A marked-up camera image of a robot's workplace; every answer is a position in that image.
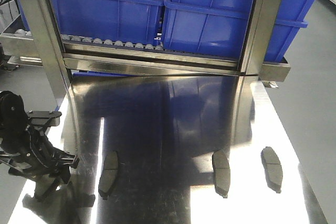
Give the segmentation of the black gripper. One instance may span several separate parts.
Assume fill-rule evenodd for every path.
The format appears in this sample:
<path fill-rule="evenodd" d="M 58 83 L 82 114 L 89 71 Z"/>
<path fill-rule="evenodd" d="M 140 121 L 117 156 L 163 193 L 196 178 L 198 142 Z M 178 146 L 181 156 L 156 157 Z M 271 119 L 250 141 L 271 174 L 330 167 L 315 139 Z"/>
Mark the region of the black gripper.
<path fill-rule="evenodd" d="M 11 175 L 33 181 L 40 178 L 34 190 L 38 202 L 56 190 L 60 181 L 68 184 L 70 169 L 79 163 L 78 156 L 54 147 L 46 135 L 48 128 L 60 124 L 61 115 L 59 111 L 27 112 L 21 96 L 1 92 L 1 163 L 9 166 Z"/>

